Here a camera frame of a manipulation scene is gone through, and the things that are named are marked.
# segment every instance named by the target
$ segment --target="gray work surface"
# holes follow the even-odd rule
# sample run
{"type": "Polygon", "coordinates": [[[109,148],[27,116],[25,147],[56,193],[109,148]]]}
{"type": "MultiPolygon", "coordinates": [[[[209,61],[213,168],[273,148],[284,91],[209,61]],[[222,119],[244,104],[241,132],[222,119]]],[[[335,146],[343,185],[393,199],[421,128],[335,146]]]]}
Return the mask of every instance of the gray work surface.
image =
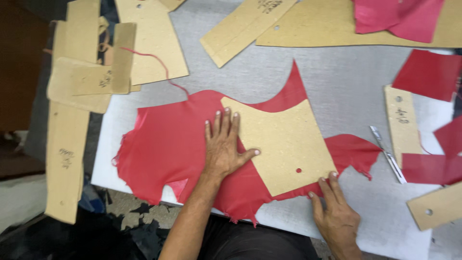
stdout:
{"type": "MultiPolygon", "coordinates": [[[[173,81],[190,93],[212,89],[243,103],[272,98],[286,82],[295,59],[323,137],[353,134],[375,140],[369,125],[376,126],[390,148],[383,86],[390,84],[410,48],[348,46],[328,48],[279,48],[250,45],[222,68],[217,68],[199,39],[241,1],[187,0],[170,13],[190,76],[173,81]]],[[[141,92],[113,95],[104,115],[92,183],[131,192],[111,165],[123,134],[133,129],[136,108],[183,101],[185,93],[166,81],[143,85],[141,92]]],[[[448,122],[452,104],[415,97],[424,146],[440,153],[431,135],[448,122]]],[[[347,201],[361,216],[358,245],[363,251],[396,259],[428,258],[431,230],[421,232],[406,201],[437,189],[437,185],[398,184],[383,154],[371,169],[372,181],[349,167],[340,178],[347,201]]],[[[176,203],[171,189],[162,200],[176,203]]],[[[297,197],[263,205],[256,215],[264,225],[320,238],[311,216],[310,201],[297,197]]]]}

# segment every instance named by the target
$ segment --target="red thread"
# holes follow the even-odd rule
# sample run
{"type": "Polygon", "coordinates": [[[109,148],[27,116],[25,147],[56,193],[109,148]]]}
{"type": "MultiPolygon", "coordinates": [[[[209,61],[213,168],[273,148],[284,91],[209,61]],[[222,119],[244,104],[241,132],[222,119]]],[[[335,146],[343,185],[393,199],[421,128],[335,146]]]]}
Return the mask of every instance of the red thread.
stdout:
{"type": "Polygon", "coordinates": [[[179,87],[180,89],[182,89],[184,92],[186,92],[186,95],[189,96],[189,92],[186,90],[186,88],[184,88],[184,87],[182,87],[182,86],[180,86],[180,85],[178,85],[178,84],[173,83],[173,82],[169,79],[169,70],[167,69],[167,67],[165,66],[165,64],[162,62],[162,60],[159,59],[159,57],[157,57],[157,56],[155,56],[155,55],[153,55],[153,54],[140,53],[140,52],[137,52],[137,51],[135,51],[135,50],[132,50],[132,49],[129,49],[129,48],[125,48],[125,47],[120,47],[120,49],[128,50],[128,51],[130,51],[130,52],[133,52],[133,53],[138,54],[138,55],[141,55],[141,56],[151,56],[151,57],[156,58],[156,59],[160,62],[160,64],[162,65],[162,67],[164,67],[164,69],[165,69],[165,77],[167,78],[167,81],[168,81],[170,84],[172,84],[172,85],[174,85],[174,86],[179,87]]]}
{"type": "Polygon", "coordinates": [[[424,146],[422,145],[422,139],[420,138],[420,131],[417,130],[419,132],[419,143],[420,143],[420,147],[426,152],[428,153],[429,155],[433,155],[432,153],[430,153],[429,151],[425,150],[424,146]]]}

